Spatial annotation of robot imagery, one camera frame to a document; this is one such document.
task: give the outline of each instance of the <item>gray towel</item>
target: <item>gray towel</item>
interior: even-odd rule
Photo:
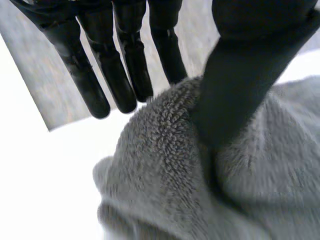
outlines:
[[[93,178],[98,219],[113,239],[320,240],[320,79],[275,85],[247,127],[214,159],[211,194],[190,111],[201,79],[138,111]]]

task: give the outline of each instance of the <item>white surface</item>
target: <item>white surface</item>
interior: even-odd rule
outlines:
[[[114,153],[131,115],[49,133],[2,39],[0,53],[0,239],[101,240],[92,168]],[[320,75],[319,65],[320,50],[303,54],[278,83]]]

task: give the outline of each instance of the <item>glove finger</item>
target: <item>glove finger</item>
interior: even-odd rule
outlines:
[[[299,27],[264,39],[220,39],[207,61],[192,114],[200,139],[217,150],[228,144],[319,26],[320,13],[312,11]]]
[[[137,107],[136,96],[113,40],[111,1],[104,2],[99,11],[79,15],[78,19],[116,106],[122,113],[134,111]]]
[[[145,102],[153,96],[147,68],[145,46],[140,29],[146,12],[146,0],[113,2],[117,38],[136,98]]]
[[[185,79],[187,71],[174,27],[178,23],[182,0],[149,0],[151,36],[170,84]]]

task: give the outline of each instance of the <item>black glove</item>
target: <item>black glove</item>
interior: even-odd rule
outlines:
[[[76,17],[119,110],[130,113],[136,108],[137,100],[145,102],[153,96],[144,44],[140,38],[146,0],[10,1],[55,46],[94,117],[106,117],[110,105],[80,42]],[[178,83],[187,77],[174,31],[182,0],[149,0],[148,4],[151,35],[164,73],[170,84]],[[114,17],[130,82],[113,41]]]
[[[264,14],[254,12],[257,18]],[[268,90],[320,27],[320,13],[314,8],[305,12],[304,16],[292,17],[299,21],[288,23],[281,29],[272,27],[276,19],[265,29],[254,31],[252,27],[250,31],[239,30],[237,33],[233,31],[235,28],[223,28],[224,25],[218,24],[221,21],[217,22],[223,34],[206,63],[200,99],[191,116],[199,139],[212,154],[210,159],[202,159],[201,163],[211,189],[217,186],[214,182],[214,155],[246,126]],[[246,19],[237,16],[237,12],[234,14],[235,19]]]

